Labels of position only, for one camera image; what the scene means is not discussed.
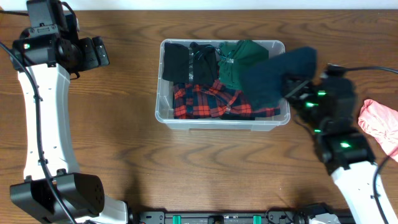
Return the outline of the red navy plaid shirt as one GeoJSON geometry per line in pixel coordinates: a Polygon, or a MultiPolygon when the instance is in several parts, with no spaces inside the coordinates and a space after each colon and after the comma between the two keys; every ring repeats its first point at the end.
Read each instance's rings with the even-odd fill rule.
{"type": "Polygon", "coordinates": [[[278,106],[255,110],[241,90],[229,89],[218,80],[212,85],[176,83],[173,91],[175,119],[254,120],[280,114],[278,106]]]}

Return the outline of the navy garment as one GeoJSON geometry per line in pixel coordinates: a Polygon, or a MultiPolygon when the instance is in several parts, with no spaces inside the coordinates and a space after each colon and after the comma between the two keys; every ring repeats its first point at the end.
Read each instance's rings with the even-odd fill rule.
{"type": "Polygon", "coordinates": [[[239,75],[239,81],[245,99],[257,111],[279,105],[284,80],[311,80],[316,69],[317,50],[301,47],[250,66],[239,75]]]}

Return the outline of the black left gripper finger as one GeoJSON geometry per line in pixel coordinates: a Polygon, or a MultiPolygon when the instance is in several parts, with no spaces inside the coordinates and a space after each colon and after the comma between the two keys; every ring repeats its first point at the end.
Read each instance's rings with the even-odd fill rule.
{"type": "Polygon", "coordinates": [[[97,54],[99,66],[107,66],[110,64],[109,57],[101,37],[94,37],[92,41],[95,46],[95,52],[97,54]]]}
{"type": "Polygon", "coordinates": [[[82,54],[80,71],[97,68],[99,66],[99,62],[93,41],[90,38],[80,39],[79,48],[82,54]]]}

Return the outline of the pink garment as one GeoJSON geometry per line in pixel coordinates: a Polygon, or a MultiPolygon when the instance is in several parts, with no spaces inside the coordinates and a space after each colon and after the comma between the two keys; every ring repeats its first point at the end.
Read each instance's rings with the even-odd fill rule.
{"type": "Polygon", "coordinates": [[[364,100],[359,116],[359,127],[371,135],[382,150],[397,161],[397,111],[372,99],[364,100]]]}

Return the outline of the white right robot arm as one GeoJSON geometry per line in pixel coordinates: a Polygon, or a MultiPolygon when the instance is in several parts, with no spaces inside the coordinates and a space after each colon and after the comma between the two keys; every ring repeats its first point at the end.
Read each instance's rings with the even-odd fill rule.
{"type": "Polygon", "coordinates": [[[315,153],[339,188],[356,223],[397,223],[376,157],[366,137],[353,126],[357,96],[352,82],[329,77],[286,78],[282,96],[308,124],[315,153]]]}

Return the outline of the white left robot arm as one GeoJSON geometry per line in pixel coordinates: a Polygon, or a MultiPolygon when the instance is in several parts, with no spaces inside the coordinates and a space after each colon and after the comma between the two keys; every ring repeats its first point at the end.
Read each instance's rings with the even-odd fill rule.
{"type": "Polygon", "coordinates": [[[14,205],[41,223],[129,223],[127,204],[107,197],[100,178],[75,157],[68,92],[81,72],[109,64],[100,37],[78,36],[76,14],[62,1],[27,1],[30,27],[7,49],[22,87],[27,123],[24,180],[14,205]]]}

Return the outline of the dark green garment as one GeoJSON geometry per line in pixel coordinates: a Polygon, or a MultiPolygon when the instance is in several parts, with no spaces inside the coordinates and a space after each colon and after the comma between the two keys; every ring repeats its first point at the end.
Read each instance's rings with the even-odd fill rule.
{"type": "Polygon", "coordinates": [[[218,47],[218,53],[219,80],[233,90],[241,90],[239,76],[242,73],[269,58],[269,51],[252,40],[222,42],[218,47]]]}

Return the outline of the black garment with tape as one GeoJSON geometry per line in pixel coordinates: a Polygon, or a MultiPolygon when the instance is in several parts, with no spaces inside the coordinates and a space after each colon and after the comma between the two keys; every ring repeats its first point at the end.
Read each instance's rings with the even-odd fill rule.
{"type": "Polygon", "coordinates": [[[212,45],[191,42],[164,45],[164,80],[193,85],[212,85],[218,79],[218,62],[212,45]]]}

